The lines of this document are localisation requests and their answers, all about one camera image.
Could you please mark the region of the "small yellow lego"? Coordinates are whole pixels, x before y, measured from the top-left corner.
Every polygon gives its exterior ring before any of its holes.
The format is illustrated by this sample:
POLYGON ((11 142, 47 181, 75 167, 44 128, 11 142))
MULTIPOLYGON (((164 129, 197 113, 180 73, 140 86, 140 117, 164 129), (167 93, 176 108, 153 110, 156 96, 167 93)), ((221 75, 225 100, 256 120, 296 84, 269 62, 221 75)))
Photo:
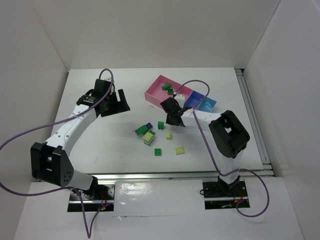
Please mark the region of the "small yellow lego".
POLYGON ((171 140, 172 139, 172 134, 171 132, 166 133, 166 140, 171 140))

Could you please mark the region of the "small green lego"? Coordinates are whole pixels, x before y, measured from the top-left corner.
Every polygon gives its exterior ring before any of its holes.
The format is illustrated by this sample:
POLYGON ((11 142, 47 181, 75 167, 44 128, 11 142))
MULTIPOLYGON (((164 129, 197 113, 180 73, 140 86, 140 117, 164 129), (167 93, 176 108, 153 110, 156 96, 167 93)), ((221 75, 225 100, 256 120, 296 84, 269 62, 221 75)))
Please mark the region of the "small green lego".
POLYGON ((173 93, 174 93, 174 90, 173 90, 172 88, 169 88, 169 89, 167 90, 167 94, 168 94, 168 95, 173 95, 173 93))

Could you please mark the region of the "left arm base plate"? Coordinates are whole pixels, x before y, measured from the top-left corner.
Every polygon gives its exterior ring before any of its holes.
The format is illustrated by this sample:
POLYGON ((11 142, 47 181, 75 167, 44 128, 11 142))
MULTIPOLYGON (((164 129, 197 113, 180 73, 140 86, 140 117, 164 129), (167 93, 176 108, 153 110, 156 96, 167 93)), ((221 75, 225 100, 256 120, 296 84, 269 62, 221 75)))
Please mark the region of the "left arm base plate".
POLYGON ((94 195, 85 194, 83 190, 74 190, 69 195, 67 211, 69 213, 79 213, 82 211, 81 199, 85 212, 113 212, 116 184, 107 182, 100 184, 94 195))

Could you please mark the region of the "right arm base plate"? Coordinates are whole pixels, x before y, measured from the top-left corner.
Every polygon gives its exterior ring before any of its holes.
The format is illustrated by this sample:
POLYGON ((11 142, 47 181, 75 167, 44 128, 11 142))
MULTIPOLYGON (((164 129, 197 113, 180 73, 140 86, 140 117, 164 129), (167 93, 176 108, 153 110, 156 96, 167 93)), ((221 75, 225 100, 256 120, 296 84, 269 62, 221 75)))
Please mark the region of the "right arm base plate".
POLYGON ((199 193, 204 197, 206 210, 250 208, 246 184, 240 181, 230 191, 223 192, 217 181, 203 182, 199 193))

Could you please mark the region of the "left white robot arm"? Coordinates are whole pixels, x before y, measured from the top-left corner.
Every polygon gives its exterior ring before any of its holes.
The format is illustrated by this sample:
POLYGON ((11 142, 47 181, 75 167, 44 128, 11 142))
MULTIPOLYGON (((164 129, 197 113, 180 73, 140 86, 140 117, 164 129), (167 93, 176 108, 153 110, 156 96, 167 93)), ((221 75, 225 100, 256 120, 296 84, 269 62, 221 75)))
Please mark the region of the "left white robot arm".
POLYGON ((94 198, 102 189, 98 179, 75 170, 69 156, 90 124, 98 117, 106 117, 129 111, 124 91, 115 90, 111 81, 97 79, 94 88, 76 102, 65 122, 43 143, 34 143, 30 149, 32 177, 62 188, 81 190, 87 197, 94 198))

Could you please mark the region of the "yellow lego front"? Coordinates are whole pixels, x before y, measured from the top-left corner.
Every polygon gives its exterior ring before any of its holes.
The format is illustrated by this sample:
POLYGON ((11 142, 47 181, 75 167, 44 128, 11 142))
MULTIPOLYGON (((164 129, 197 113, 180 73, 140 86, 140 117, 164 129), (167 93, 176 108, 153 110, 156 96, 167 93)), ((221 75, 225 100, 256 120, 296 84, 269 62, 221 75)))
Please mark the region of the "yellow lego front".
POLYGON ((184 149, 183 146, 176 147, 176 148, 174 149, 174 153, 175 153, 176 156, 178 156, 178 155, 183 155, 183 154, 185 154, 185 149, 184 149))

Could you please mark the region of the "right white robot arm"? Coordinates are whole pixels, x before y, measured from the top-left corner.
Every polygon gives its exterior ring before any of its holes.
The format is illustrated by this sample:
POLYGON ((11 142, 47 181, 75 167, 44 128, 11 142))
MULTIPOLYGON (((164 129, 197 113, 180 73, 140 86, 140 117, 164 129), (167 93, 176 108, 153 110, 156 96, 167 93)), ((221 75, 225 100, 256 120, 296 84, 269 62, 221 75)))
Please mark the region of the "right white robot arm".
POLYGON ((190 106, 180 107, 177 100, 169 97, 160 103, 167 114, 166 123, 173 126, 197 127, 205 138, 212 135, 215 150, 208 141, 204 143, 219 176, 217 185, 224 195, 233 194, 240 181, 240 162, 242 154, 250 141, 250 135, 231 110, 223 113, 199 111, 190 106))

